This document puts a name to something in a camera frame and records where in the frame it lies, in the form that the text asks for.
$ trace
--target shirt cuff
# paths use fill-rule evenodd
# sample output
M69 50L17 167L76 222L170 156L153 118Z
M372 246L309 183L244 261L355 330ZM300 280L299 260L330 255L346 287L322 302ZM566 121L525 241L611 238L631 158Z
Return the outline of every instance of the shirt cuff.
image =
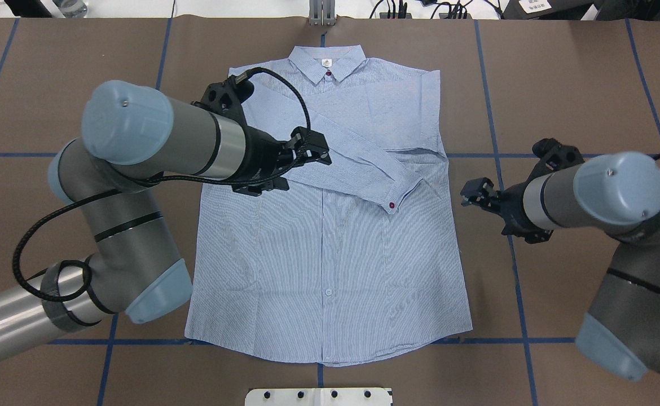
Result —
M381 204L386 213L390 215L397 213L405 196L409 195L423 179L415 172L409 172L410 173L407 175L403 175L400 179L395 179L394 182L392 182L388 195L385 198L385 202Z

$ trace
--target white label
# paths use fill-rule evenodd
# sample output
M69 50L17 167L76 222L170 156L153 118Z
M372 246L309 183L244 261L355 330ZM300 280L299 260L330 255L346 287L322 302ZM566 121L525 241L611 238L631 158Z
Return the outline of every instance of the white label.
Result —
M537 11L549 10L551 8L548 0L518 0L518 3L528 14L535 13Z

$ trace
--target shirt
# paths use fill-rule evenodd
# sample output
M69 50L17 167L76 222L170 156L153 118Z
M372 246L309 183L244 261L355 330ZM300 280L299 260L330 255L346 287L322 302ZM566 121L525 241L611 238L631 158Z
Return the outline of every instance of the shirt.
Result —
M186 337L340 367L472 329L438 129L440 72L351 46L296 47L230 74L254 66L299 90L333 164L292 169L290 190L260 197L203 187ZM277 139L304 125L283 84L251 81L248 125Z

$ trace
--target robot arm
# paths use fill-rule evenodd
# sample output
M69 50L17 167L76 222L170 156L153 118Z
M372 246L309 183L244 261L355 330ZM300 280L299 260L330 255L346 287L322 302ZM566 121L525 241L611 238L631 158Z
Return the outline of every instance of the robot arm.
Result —
M660 373L660 169L639 152L583 162L575 147L544 139L526 182L492 190L470 180L464 205L503 217L504 235L547 241L558 228L592 226L619 241L575 343L588 358L637 381Z
M49 185L70 205L90 200L81 209L98 252L0 293L0 360L120 311L145 323L188 301L190 277L150 187L196 178L163 171L258 196L288 190L280 176L292 167L331 163L323 134L297 127L290 141L279 142L248 126L241 107L253 92L247 79L210 85L192 105L121 81L95 90L82 138L56 155Z

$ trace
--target shirt sleeve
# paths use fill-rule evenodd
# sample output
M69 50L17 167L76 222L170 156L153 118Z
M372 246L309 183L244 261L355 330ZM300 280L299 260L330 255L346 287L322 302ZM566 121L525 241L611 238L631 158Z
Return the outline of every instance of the shirt sleeve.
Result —
M255 84L255 92L243 103L248 125L276 139L289 139L305 116L296 100ZM331 165L307 164L284 176L294 182L353 195L395 213L421 176L407 169L389 153L353 131L310 111L312 130L325 135Z

